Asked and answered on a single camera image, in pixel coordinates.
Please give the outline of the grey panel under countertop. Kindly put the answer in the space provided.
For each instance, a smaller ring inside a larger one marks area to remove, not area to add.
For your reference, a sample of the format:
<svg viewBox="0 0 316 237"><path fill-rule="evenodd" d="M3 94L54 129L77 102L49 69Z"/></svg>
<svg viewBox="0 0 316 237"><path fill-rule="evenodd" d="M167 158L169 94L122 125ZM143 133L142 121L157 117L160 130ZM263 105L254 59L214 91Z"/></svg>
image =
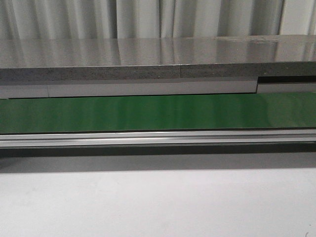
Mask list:
<svg viewBox="0 0 316 237"><path fill-rule="evenodd" d="M180 79L114 79L48 82L2 82L0 97L45 98L314 92L315 76L219 77Z"/></svg>

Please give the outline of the green conveyor belt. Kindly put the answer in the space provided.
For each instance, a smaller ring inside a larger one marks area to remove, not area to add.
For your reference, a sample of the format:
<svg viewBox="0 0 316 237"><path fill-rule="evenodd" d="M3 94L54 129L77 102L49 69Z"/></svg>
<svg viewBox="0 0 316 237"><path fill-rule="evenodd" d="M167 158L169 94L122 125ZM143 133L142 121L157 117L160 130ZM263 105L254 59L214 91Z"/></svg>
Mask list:
<svg viewBox="0 0 316 237"><path fill-rule="evenodd" d="M2 134L312 128L313 92L2 99Z"/></svg>

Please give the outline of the grey stone countertop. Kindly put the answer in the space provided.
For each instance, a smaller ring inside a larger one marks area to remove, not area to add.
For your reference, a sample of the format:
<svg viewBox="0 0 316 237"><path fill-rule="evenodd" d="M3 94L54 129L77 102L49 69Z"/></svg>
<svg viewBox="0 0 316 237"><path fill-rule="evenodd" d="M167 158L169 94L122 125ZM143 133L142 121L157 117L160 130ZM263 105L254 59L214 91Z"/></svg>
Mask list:
<svg viewBox="0 0 316 237"><path fill-rule="evenodd" d="M316 38L4 39L1 82L313 76Z"/></svg>

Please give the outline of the white pleated curtain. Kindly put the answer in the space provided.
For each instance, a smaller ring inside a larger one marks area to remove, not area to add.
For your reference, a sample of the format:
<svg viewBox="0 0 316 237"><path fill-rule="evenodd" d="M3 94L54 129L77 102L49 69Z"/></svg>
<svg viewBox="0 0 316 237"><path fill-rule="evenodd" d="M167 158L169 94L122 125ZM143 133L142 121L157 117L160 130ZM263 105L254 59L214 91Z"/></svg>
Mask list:
<svg viewBox="0 0 316 237"><path fill-rule="evenodd" d="M313 35L313 0L3 0L6 39Z"/></svg>

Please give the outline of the aluminium conveyor side rail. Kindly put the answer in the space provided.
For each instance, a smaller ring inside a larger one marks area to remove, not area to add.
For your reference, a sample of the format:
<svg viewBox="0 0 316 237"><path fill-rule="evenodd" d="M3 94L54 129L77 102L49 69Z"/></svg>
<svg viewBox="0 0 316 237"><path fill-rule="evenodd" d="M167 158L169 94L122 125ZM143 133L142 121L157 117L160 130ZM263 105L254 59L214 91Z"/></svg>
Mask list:
<svg viewBox="0 0 316 237"><path fill-rule="evenodd" d="M2 148L314 142L315 129L240 129L1 135Z"/></svg>

